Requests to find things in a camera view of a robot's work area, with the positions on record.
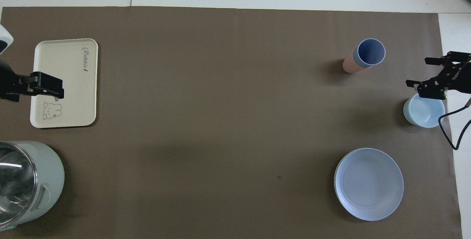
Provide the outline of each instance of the white pot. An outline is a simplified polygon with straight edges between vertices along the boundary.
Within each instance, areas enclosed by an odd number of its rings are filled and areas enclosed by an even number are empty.
[[[41,217],[64,187],[57,154],[37,141],[0,142],[0,231]]]

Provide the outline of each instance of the black cable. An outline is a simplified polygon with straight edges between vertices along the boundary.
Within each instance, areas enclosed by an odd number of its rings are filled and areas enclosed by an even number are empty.
[[[469,125],[471,124],[471,119],[468,121],[468,123],[466,123],[466,125],[464,125],[464,128],[463,130],[461,130],[461,133],[460,133],[460,136],[458,137],[458,142],[456,143],[456,147],[453,145],[453,142],[450,140],[450,138],[448,137],[448,135],[446,135],[446,132],[445,130],[443,129],[443,126],[441,124],[441,120],[442,118],[446,117],[446,116],[449,116],[449,115],[453,115],[455,113],[458,113],[460,111],[463,111],[465,110],[466,108],[469,107],[469,103],[471,102],[471,99],[468,101],[468,103],[466,105],[464,105],[462,108],[458,109],[458,110],[455,110],[453,112],[450,112],[450,113],[446,113],[445,115],[442,115],[441,117],[439,117],[439,125],[440,125],[440,128],[443,132],[443,135],[445,136],[446,140],[448,140],[448,143],[451,145],[451,147],[453,148],[453,150],[458,150],[458,148],[460,147],[460,143],[461,143],[461,138],[463,137],[464,135],[464,132],[466,131],[466,129],[469,127]]]

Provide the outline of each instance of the bear drawing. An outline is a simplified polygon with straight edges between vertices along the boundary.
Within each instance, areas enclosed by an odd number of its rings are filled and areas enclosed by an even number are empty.
[[[44,116],[42,119],[50,119],[62,115],[60,103],[44,103]]]

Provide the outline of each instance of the lid metal rim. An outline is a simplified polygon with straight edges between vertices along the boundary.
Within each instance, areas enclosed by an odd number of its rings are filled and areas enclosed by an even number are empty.
[[[37,174],[37,170],[36,170],[36,165],[34,164],[31,156],[29,155],[28,152],[26,152],[22,147],[19,147],[18,145],[15,145],[14,143],[11,143],[11,142],[5,142],[5,141],[2,141],[0,142],[0,146],[1,145],[8,145],[9,147],[13,147],[14,149],[18,150],[19,152],[22,153],[22,155],[24,155],[28,161],[30,162],[31,164],[31,168],[32,168],[32,173],[33,173],[33,180],[34,180],[34,183],[33,183],[33,191],[32,191],[32,195],[31,195],[31,198],[29,199],[28,203],[25,205],[25,207],[17,214],[15,215],[13,218],[5,221],[5,222],[0,222],[0,230],[2,229],[5,229],[5,227],[9,227],[9,226],[15,226],[15,222],[18,221],[18,219],[20,219],[23,215],[25,215],[26,211],[28,211],[28,209],[30,208],[33,200],[34,200],[34,197],[36,195],[36,190],[38,189],[38,174]]]

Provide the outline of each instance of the cup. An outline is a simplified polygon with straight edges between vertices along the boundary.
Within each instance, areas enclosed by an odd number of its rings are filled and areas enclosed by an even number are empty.
[[[357,73],[382,63],[386,49],[378,39],[363,40],[344,60],[343,70]]]

